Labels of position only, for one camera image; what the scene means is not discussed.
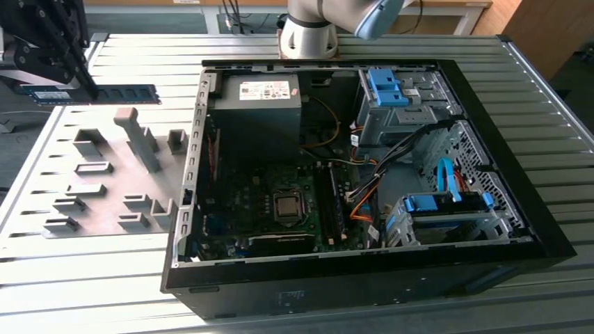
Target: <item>black cable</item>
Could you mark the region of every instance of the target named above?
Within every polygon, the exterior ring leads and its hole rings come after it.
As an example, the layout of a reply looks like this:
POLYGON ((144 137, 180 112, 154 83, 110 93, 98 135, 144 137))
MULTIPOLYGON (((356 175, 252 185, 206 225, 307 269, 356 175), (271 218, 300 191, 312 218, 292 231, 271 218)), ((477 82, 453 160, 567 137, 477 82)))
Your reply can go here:
POLYGON ((228 18, 231 18, 231 20, 236 23, 236 25, 239 26, 239 30, 242 30, 242 29, 243 29, 243 26, 247 26, 247 24, 242 23, 242 22, 238 20, 236 12, 235 12, 235 10, 234 10, 234 3, 232 3, 232 1, 234 1, 234 0, 230 0, 231 10, 234 11, 234 14, 231 15, 231 14, 230 14, 230 9, 228 9, 228 7, 227 7, 227 0, 223 0, 224 14, 226 14, 226 16, 227 16, 228 18))
MULTIPOLYGON (((320 142, 323 142, 324 141, 324 139, 322 138, 322 131, 318 131, 318 142, 320 143, 320 142)), ((326 150, 327 150, 327 152, 331 154, 331 157, 332 158, 335 158, 335 159, 340 159, 340 157, 338 156, 338 154, 336 153, 334 153, 334 150, 332 150, 332 148, 331 148, 331 143, 328 143, 327 145, 324 145, 324 146, 322 146, 326 150)))
POLYGON ((367 180, 367 182, 355 188, 352 192, 350 193, 348 197, 354 198, 362 191, 368 189, 375 185, 376 182, 381 181, 383 175, 386 174, 386 165, 390 162, 397 161, 399 158, 402 158, 405 155, 409 154, 409 152, 414 149, 417 141, 434 130, 443 129, 447 127, 451 127, 454 124, 454 120, 441 120, 435 124, 429 124, 423 126, 421 129, 418 129, 415 132, 413 132, 409 136, 406 136, 398 143, 391 147, 383 158, 378 161, 378 164, 374 168, 372 176, 367 180))
POLYGON ((246 34, 246 31, 243 30, 243 25, 242 25, 242 15, 239 14, 239 2, 238 2, 238 0, 235 0, 235 6, 234 6, 234 0, 230 0, 230 3, 231 3, 231 8, 234 9, 235 16, 236 16, 236 19, 238 19, 239 33, 240 33, 242 35, 244 35, 244 34, 246 34))
POLYGON ((415 26, 413 28, 407 29, 406 31, 403 31, 402 33, 398 33, 398 35, 402 35, 405 33, 415 33, 417 32, 417 28, 419 27, 421 20, 423 18, 423 8, 425 8, 423 0, 419 0, 419 16, 417 17, 415 26))
POLYGON ((268 17, 270 17, 270 14, 267 14, 267 16, 264 17, 263 22, 262 22, 260 26, 256 28, 256 30, 254 30, 254 33, 258 33, 258 31, 262 29, 263 25, 267 23, 268 17))

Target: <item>ram slot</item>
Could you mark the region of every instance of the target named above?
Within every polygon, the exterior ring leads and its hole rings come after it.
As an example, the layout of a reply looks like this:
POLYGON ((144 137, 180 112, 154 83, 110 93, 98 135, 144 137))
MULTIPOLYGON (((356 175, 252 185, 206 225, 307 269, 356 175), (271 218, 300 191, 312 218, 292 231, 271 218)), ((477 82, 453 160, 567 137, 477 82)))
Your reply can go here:
POLYGON ((336 216, 336 227, 339 230, 339 239, 346 239, 346 224, 344 224, 344 211, 343 211, 343 200, 340 199, 340 194, 338 191, 338 182, 336 176, 334 173, 332 165, 328 166, 330 174, 331 174, 331 184, 332 184, 332 197, 334 197, 334 207, 335 207, 335 216, 336 216))
POLYGON ((324 243, 336 245, 342 240, 343 227, 339 218, 342 210, 336 211, 336 196, 331 170, 327 166, 314 167, 315 199, 318 201, 318 214, 324 243))

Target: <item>aluminum slotted surface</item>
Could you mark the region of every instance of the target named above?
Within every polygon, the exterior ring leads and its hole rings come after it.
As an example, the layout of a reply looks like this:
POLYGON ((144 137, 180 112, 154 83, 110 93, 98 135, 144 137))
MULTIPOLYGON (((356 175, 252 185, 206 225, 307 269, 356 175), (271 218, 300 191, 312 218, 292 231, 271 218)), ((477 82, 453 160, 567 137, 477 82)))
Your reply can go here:
MULTIPOLYGON (((190 129, 203 59, 276 58, 276 51, 276 38, 267 35, 112 35, 90 55, 91 73, 99 84, 158 85, 163 105, 139 106, 139 122, 158 136, 190 129)), ((59 173, 41 173, 60 172, 69 159, 79 159, 61 141, 75 129, 112 116, 102 107, 86 107, 86 113, 56 109, 0 209, 3 333, 31 333, 33 328, 40 333, 224 333, 232 328, 247 328, 243 333, 393 333, 395 328, 419 333, 593 332, 593 143, 514 46, 497 38, 398 36, 366 42, 344 37, 340 55, 458 61, 578 256, 469 298, 206 324, 159 292, 166 234, 40 236, 52 191, 64 181, 59 173), (35 190, 45 192, 31 194, 35 190)))

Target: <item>blue latch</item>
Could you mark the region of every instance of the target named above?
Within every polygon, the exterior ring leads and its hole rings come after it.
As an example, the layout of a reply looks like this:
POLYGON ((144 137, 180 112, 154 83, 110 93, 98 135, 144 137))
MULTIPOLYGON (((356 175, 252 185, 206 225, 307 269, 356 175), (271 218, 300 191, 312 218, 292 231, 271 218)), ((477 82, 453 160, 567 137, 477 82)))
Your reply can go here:
POLYGON ((409 99, 402 95, 401 80, 394 76, 394 72, 371 69, 367 74, 370 75, 370 87, 378 97, 378 106, 407 106, 409 99))
POLYGON ((410 196, 415 211, 437 211, 437 203, 433 195, 410 196))
POLYGON ((487 208, 493 209, 493 207, 495 206, 495 200, 493 199, 491 193, 483 193, 483 201, 487 208))
POLYGON ((449 191, 453 194, 454 202, 462 201, 458 186, 455 185, 454 163, 447 158, 441 158, 437 164, 437 191, 449 191), (447 189, 443 183, 443 172, 446 172, 447 189))
POLYGON ((405 207, 407 207, 407 212, 415 211, 415 207, 413 206, 413 202, 410 202, 409 198, 405 198, 405 207))
POLYGON ((437 203, 433 195, 414 195, 405 198, 407 212, 437 211, 437 203))

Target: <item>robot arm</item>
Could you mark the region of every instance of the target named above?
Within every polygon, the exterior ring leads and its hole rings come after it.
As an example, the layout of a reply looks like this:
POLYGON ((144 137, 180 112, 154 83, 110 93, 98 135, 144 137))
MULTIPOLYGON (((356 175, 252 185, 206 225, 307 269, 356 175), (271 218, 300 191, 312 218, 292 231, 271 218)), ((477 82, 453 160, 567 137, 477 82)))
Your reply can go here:
POLYGON ((0 0, 0 77, 39 104, 159 103, 154 85, 98 86, 83 0, 0 0))
POLYGON ((379 38, 410 0, 288 0, 280 37, 287 58, 323 59, 336 54, 336 27, 366 40, 379 38))

